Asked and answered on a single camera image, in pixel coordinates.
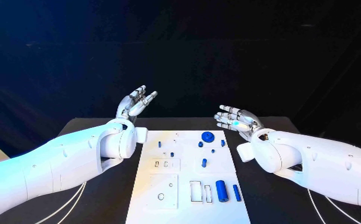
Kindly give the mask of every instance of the humanoid robot arm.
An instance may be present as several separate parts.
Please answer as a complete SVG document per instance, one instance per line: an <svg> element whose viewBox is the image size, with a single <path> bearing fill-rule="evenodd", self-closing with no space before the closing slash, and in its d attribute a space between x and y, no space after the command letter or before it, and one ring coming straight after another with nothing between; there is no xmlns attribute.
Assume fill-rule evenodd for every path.
<svg viewBox="0 0 361 224"><path fill-rule="evenodd" d="M134 127L157 92L146 86L121 101L105 125L66 134L28 154L0 162L0 214L29 199L77 187L130 158L147 141L147 128Z"/></svg>
<svg viewBox="0 0 361 224"><path fill-rule="evenodd" d="M330 139L263 127L246 110L220 106L217 126L239 131L249 143L238 146L243 162L261 167L330 198L361 205L361 149ZM302 164L302 171L292 167Z"/></svg>

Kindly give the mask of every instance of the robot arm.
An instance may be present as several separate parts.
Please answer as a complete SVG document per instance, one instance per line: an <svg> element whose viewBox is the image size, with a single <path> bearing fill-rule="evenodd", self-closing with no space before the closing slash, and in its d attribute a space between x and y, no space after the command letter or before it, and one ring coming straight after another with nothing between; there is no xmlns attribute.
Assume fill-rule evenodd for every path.
<svg viewBox="0 0 361 224"><path fill-rule="evenodd" d="M157 92L146 86L123 99L117 118L105 125L66 134L28 154L0 162L0 214L29 199L71 189L130 158L147 140L147 128L134 127Z"/></svg>
<svg viewBox="0 0 361 224"><path fill-rule="evenodd" d="M243 162L261 167L330 198L361 205L361 149L334 140L265 128L246 110L220 106L217 125L239 131L249 143L238 147ZM292 167L302 164L302 171Z"/></svg>

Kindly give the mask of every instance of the black backdrop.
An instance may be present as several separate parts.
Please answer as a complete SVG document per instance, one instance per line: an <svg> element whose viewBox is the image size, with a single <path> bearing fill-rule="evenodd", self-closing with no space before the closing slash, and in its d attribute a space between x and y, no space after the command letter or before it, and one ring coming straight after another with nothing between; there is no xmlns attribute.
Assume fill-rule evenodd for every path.
<svg viewBox="0 0 361 224"><path fill-rule="evenodd" d="M141 85L160 93L143 117L226 104L353 142L330 129L361 129L360 16L360 0L0 0L0 149L114 116Z"/></svg>

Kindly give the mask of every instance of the white board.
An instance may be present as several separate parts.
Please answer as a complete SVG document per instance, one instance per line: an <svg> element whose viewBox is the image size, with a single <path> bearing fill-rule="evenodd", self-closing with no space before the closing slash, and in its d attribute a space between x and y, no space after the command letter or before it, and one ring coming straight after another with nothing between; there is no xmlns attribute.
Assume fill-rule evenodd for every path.
<svg viewBox="0 0 361 224"><path fill-rule="evenodd" d="M212 143L203 142L203 147L199 147L203 132L148 132L147 142L143 144L127 224L251 223L225 132L210 131L216 139ZM226 141L225 147L220 144L222 139ZM226 183L229 201L225 203L219 201L217 180ZM236 201L233 185L239 187L240 202ZM209 188L212 203L207 202Z"/></svg>

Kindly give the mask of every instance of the white cable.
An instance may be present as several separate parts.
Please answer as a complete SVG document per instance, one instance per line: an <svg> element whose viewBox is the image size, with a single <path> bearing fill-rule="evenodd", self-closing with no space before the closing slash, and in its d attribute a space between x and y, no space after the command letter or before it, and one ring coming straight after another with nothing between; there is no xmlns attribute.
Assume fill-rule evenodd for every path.
<svg viewBox="0 0 361 224"><path fill-rule="evenodd" d="M345 211L337 206L337 204L330 200L331 204L335 206L335 208L340 210L340 212L358 224L361 224L360 221L357 221L347 213Z"/></svg>
<svg viewBox="0 0 361 224"><path fill-rule="evenodd" d="M74 210L74 207L75 207L75 205L77 205L77 203L78 203L78 201L79 201L79 199L81 199L81 195L82 195L82 193L84 193L84 190L85 190L85 186L84 186L84 189L81 190L81 194L79 194L79 197L78 197L78 199L77 199L77 201L75 201L75 203L74 203L74 206L72 206L69 212L66 213L65 217L64 217L64 218L61 219L61 221L58 222L58 224L62 223L62 221L65 220L65 218L66 218L66 216L69 215L71 211Z"/></svg>
<svg viewBox="0 0 361 224"><path fill-rule="evenodd" d="M77 197L77 195L79 194L82 188L85 187L87 182L81 185L74 197L68 200L68 202L64 204L64 206L46 217L43 218L41 221L36 222L36 224L41 224L42 222L45 222L52 216L56 215L56 213L66 207L66 205L71 203L71 201L74 200L74 198Z"/></svg>
<svg viewBox="0 0 361 224"><path fill-rule="evenodd" d="M315 205L315 202L314 202L314 199L312 199L312 195L311 195L310 189L307 189L307 190L308 190L308 195L310 195L310 199L311 199L311 201L312 201L314 208L315 208L315 210L317 210L317 212L318 212L318 207L317 207L317 205ZM322 218L320 212L318 212L318 216L320 216L320 219L322 220L322 222L324 222L324 224L325 224L325 221L324 221L324 218Z"/></svg>

